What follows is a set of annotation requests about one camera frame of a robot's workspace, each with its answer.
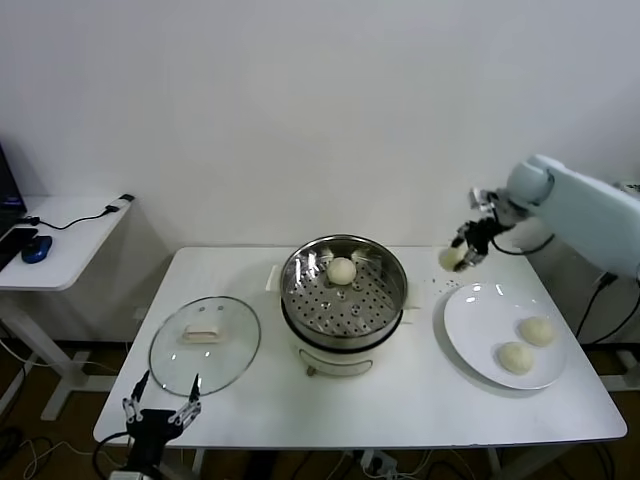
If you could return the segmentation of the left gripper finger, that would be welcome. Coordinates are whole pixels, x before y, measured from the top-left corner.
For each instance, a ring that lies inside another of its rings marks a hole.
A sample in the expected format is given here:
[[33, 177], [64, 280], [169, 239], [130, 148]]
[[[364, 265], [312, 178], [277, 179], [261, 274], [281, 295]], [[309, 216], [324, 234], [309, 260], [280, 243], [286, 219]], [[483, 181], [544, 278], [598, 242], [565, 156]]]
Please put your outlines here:
[[200, 385], [200, 375], [197, 374], [194, 378], [187, 402], [169, 418], [171, 424], [189, 426], [201, 413]]
[[143, 419], [140, 408], [140, 400], [146, 388], [149, 376], [150, 371], [147, 370], [142, 378], [135, 384], [131, 395], [122, 400], [122, 407], [125, 413], [125, 420], [127, 424], [141, 422]]

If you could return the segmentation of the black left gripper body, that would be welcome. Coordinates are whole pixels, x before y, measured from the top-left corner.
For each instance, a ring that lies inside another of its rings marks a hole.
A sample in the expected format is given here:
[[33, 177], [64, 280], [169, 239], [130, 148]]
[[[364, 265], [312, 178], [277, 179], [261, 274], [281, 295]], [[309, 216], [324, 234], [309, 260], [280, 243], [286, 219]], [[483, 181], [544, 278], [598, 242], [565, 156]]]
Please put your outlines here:
[[181, 435], [181, 426], [170, 422], [174, 410], [143, 409], [142, 419], [127, 425], [134, 440], [130, 460], [161, 460], [166, 444]]

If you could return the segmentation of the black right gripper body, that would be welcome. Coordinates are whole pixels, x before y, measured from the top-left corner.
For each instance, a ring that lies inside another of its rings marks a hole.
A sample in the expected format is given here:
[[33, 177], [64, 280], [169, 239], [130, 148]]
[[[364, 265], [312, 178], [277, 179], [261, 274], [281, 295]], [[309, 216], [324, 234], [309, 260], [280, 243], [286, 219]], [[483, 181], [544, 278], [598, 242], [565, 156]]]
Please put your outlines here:
[[495, 219], [470, 221], [467, 228], [467, 245], [476, 253], [487, 253], [491, 241], [500, 234], [500, 224]]

